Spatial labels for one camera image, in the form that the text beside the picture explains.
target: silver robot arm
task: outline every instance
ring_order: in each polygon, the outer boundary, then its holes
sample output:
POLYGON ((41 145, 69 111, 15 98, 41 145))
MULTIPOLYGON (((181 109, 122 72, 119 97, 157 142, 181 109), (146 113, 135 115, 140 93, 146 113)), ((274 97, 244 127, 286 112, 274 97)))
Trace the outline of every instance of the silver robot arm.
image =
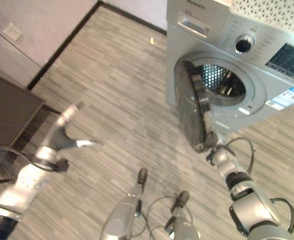
POLYGON ((193 224, 187 220, 182 210, 189 197, 187 191, 181 192, 171 208, 172 216, 164 228, 173 240, 199 240, 201 237, 193 224))
POLYGON ((230 215, 242 235, 247 236, 248 240, 294 240, 280 226, 273 202, 250 178, 228 147, 217 148, 208 160, 215 166, 230 191, 233 200, 230 215))
MULTIPOLYGON (((248 240, 294 240, 291 234, 294 226, 290 226, 291 232, 280 226, 273 199, 269 199, 250 178, 234 153, 224 145, 221 136, 215 136, 215 140, 210 140, 209 145, 217 143, 218 146, 213 147, 207 159, 215 166, 230 191, 233 203, 229 211, 240 233, 248 237, 248 240)), ((165 230, 173 240, 200 239, 200 234, 182 212, 188 198, 189 194, 182 192, 171 208, 172 217, 168 220, 165 230)))
POLYGON ((147 180, 147 169, 142 168, 138 174, 136 186, 113 209, 104 224, 100 240, 129 240, 131 239, 134 217, 140 216, 144 185, 147 180))
POLYGON ((34 164, 23 167, 16 182, 0 195, 0 240, 5 240, 30 207, 33 199, 49 179, 51 172, 65 171, 67 161, 56 160, 59 150, 95 145, 89 140, 74 140, 65 133, 65 127, 82 104, 69 106, 50 128, 35 156, 26 156, 34 164))

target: power outlet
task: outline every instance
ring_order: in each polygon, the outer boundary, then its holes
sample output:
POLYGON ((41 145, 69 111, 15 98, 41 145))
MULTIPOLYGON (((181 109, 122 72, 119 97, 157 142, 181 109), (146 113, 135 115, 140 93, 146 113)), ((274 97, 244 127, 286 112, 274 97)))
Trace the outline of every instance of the power outlet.
POLYGON ((21 35, 21 31, 19 31, 19 29, 12 23, 9 23, 9 25, 3 30, 3 33, 13 41, 16 41, 21 35))

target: laminate flooring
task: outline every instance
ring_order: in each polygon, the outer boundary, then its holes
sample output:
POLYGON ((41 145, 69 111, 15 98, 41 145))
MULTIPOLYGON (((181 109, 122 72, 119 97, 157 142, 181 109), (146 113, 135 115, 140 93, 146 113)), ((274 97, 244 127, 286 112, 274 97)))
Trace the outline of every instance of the laminate flooring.
MULTIPOLYGON (((67 129, 74 138, 100 144, 60 153, 69 160, 67 173, 53 173, 10 240, 98 239, 113 207, 136 183, 142 167, 149 175, 142 197, 145 213, 155 199, 189 191, 188 207, 204 240, 245 239, 230 215, 227 188, 206 154, 197 154, 179 130, 175 109, 165 102, 166 37, 103 6, 32 90, 46 104, 64 110, 83 101, 67 129)), ((18 140, 23 152, 34 153, 54 122, 51 113, 40 125, 37 117, 18 140)), ((271 197, 287 198, 294 206, 294 107, 227 136, 252 140, 255 164, 252 178, 271 197)), ((250 148, 233 143, 239 161, 247 166, 250 148)), ((0 185, 0 192, 6 184, 0 185)), ((171 198, 154 204, 150 227, 170 217, 171 198)), ((282 225, 288 228, 290 210, 277 203, 282 225)), ((144 225, 135 220, 133 234, 144 225)), ((156 239, 169 239, 162 228, 156 239)), ((137 239, 148 239, 145 231, 137 239)))

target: washing machine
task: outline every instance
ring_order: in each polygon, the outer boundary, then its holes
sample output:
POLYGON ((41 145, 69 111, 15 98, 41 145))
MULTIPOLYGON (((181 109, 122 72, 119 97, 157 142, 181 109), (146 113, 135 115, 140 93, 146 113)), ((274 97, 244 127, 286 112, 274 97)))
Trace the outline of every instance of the washing machine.
POLYGON ((168 0, 167 22, 166 100, 193 147, 294 105, 294 0, 168 0))

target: black cable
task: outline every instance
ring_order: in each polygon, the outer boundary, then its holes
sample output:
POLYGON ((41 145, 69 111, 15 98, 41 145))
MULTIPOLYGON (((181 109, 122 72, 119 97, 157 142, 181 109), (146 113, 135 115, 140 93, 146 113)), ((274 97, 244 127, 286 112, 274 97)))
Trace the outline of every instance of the black cable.
POLYGON ((131 235, 132 238, 135 238, 135 237, 142 235, 147 228, 147 217, 145 216, 145 214, 143 212, 141 212, 141 215, 142 215, 143 219, 145 219, 145 226, 143 227, 143 229, 139 233, 137 233, 135 235, 131 235))
MULTIPOLYGON (((150 213, 151 207, 153 206, 153 204, 155 204, 156 202, 158 202, 158 201, 160 201, 160 200, 162 200, 162 199, 176 199, 176 198, 177 198, 176 196, 163 196, 163 197, 160 197, 160 198, 155 199, 155 200, 150 204, 150 206, 148 207, 148 209, 147 209, 147 215, 145 216, 144 214, 142 214, 142 216, 143 216, 144 219, 146 220, 146 226, 144 227, 144 229, 143 229, 142 232, 140 232, 139 234, 136 234, 136 235, 133 236, 133 237, 137 237, 137 236, 141 235, 141 234, 145 231, 145 229, 146 229, 146 227, 147 227, 148 232, 149 232, 149 239, 153 239, 153 240, 155 240, 155 238, 154 238, 153 235, 152 235, 152 231, 155 230, 155 229, 157 229, 157 228, 160 228, 160 227, 163 227, 163 228, 164 228, 164 226, 160 226, 160 225, 159 225, 159 226, 156 226, 156 227, 150 229, 150 226, 149 226, 149 213, 150 213)), ((192 217, 192 214, 191 214, 189 208, 187 207, 187 205, 185 205, 185 207, 186 207, 186 209, 187 209, 187 211, 188 211, 188 213, 189 213, 189 215, 190 215, 191 223, 193 223, 193 217, 192 217)))
POLYGON ((34 165, 36 168, 39 168, 41 170, 44 170, 44 171, 48 171, 48 172, 55 172, 55 170, 51 170, 51 169, 46 169, 44 167, 41 167, 41 166, 38 166, 37 164, 35 164, 33 161, 29 160, 24 154, 22 154, 21 152, 13 149, 13 148, 10 148, 10 147, 1 147, 0 148, 0 151, 1 152, 11 152, 13 154, 16 154, 18 157, 21 157, 23 160, 25 160, 26 162, 30 163, 31 165, 34 165))
POLYGON ((164 228, 165 226, 155 226, 153 227, 150 231, 149 231, 149 239, 152 239, 152 240, 156 240, 155 237, 152 235, 152 232, 155 230, 155 229, 158 229, 158 228, 164 228))
POLYGON ((290 222, 290 227, 288 228, 288 232, 293 234, 294 233, 294 207, 289 203, 288 200, 282 197, 276 197, 270 199, 273 203, 274 202, 285 202, 286 204, 289 205, 290 211, 291 211, 291 222, 290 222))
POLYGON ((233 143, 235 141, 238 141, 238 140, 245 140, 250 145, 250 148, 251 148, 251 160, 250 160, 250 164, 249 164, 249 167, 248 167, 248 170, 247 170, 248 174, 250 174, 251 171, 252 171, 252 168, 253 168, 254 160, 255 160, 255 149, 253 148, 252 142, 248 138, 246 138, 246 137, 237 137, 235 139, 232 139, 230 142, 228 142, 226 144, 226 147, 228 148, 231 143, 233 143))

